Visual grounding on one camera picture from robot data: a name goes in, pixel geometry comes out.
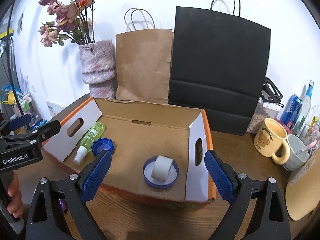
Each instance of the brown paper bag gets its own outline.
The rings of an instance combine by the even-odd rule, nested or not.
[[[131,9],[141,13],[143,10]],[[134,31],[131,31],[124,15],[129,32],[116,35],[116,70],[119,84],[116,98],[167,104],[172,30],[156,29],[147,11],[153,22],[153,29],[149,29],[148,22],[142,13],[148,29],[136,30],[132,20],[133,12],[131,22]]]

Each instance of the metal screw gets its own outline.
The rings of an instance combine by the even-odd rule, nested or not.
[[[46,183],[47,181],[48,181],[47,178],[42,178],[42,179],[40,180],[40,183],[41,183],[41,184],[44,184],[44,183]]]
[[[76,174],[76,173],[71,174],[71,175],[70,175],[70,179],[71,179],[71,180],[78,179],[78,174]]]
[[[270,178],[269,178],[269,181],[270,181],[272,184],[275,184],[275,183],[277,182],[276,179],[273,178],[273,177],[270,177]]]
[[[246,175],[245,173],[243,173],[243,172],[240,172],[240,173],[238,174],[238,177],[239,177],[240,179],[246,179],[246,178],[247,178],[247,175]]]

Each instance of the box handle hole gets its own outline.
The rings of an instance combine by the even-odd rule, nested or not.
[[[199,138],[196,141],[195,148],[196,148],[195,165],[198,166],[202,161],[202,139],[201,138]]]
[[[83,119],[78,118],[70,127],[67,129],[67,135],[72,137],[76,132],[83,126]]]

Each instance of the blue gripper pad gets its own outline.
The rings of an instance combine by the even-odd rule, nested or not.
[[[96,195],[105,175],[111,166],[111,153],[106,152],[97,165],[92,169],[91,173],[85,180],[82,186],[81,200],[84,204],[92,200]]]
[[[227,200],[230,204],[232,204],[235,200],[235,195],[233,194],[233,184],[220,167],[216,159],[212,156],[210,151],[207,151],[204,155],[204,165],[213,179],[213,182],[216,185],[222,199]]]
[[[31,115],[30,114],[25,114],[23,116],[20,116],[16,119],[13,119],[9,123],[9,129],[11,131],[15,131],[19,129],[22,126],[25,126],[27,124],[30,124],[31,122]]]

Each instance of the plastic bottle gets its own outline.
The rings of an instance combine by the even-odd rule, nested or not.
[[[309,110],[311,108],[311,96],[312,96],[312,90],[313,90],[314,82],[310,80],[309,87],[306,92],[306,95],[304,96],[302,100],[302,105],[300,107],[300,111],[298,114],[298,118],[296,121],[295,126],[293,127],[293,131],[297,136],[299,136],[303,130],[303,124],[308,116]]]
[[[91,146],[93,142],[100,138],[104,130],[105,126],[100,122],[95,122],[95,124],[89,129],[87,134],[82,139],[77,154],[73,159],[73,162],[75,164],[80,165],[82,163],[84,157],[87,155],[88,152],[91,151]]]

